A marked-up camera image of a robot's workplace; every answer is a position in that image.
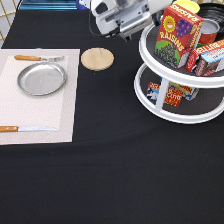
knife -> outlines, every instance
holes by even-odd
[[[64,60],[65,56],[55,57],[55,58],[41,58],[36,56],[25,56],[25,55],[16,55],[14,56],[16,60],[25,60],[25,61],[49,61],[49,62],[58,62]]]
[[[18,132],[18,131],[57,131],[51,127],[18,127],[18,126],[0,126],[0,132]]]

wooden coaster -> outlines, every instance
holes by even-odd
[[[90,70],[101,71],[113,64],[114,56],[107,49],[91,48],[82,54],[81,62]]]

wooden knife handle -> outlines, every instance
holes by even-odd
[[[0,126],[0,132],[17,132],[18,129],[17,126]]]
[[[41,57],[16,55],[15,59],[16,60],[26,60],[26,61],[40,61]]]

organizer shelf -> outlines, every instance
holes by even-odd
[[[209,77],[197,77],[185,67],[171,68],[154,55],[158,32],[159,28],[154,25],[146,27],[139,42],[140,55],[145,63],[138,70],[134,88],[140,102],[155,115],[177,123],[201,123],[217,117],[224,110],[224,71]],[[160,76],[163,79],[158,99],[150,101],[146,98],[147,86],[149,82],[159,84]],[[199,93],[192,101],[182,99],[179,107],[165,104],[169,81],[200,88]]]

snack box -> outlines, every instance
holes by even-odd
[[[174,83],[174,82],[170,82],[169,86],[171,88],[181,90],[183,92],[183,98],[185,98],[186,100],[189,100],[189,101],[193,100],[199,91],[198,88],[182,86],[182,85]]]
[[[174,68],[186,65],[202,24],[203,18],[179,5],[166,7],[155,54]]]
[[[147,91],[147,98],[152,100],[157,100],[160,85],[150,82]],[[183,92],[181,90],[168,88],[166,94],[165,103],[171,104],[173,106],[179,106]]]
[[[212,44],[194,49],[191,52],[191,55],[188,59],[186,69],[190,72],[195,72],[195,70],[198,66],[199,60],[201,58],[201,55],[203,53],[218,50],[218,49],[221,49],[223,47],[224,47],[224,39],[220,40],[220,41],[217,41],[215,43],[212,43]]]
[[[150,82],[146,94],[147,99],[157,100],[158,94],[159,94],[159,85]]]
[[[209,76],[224,69],[224,48],[202,54],[196,69],[197,76]]]

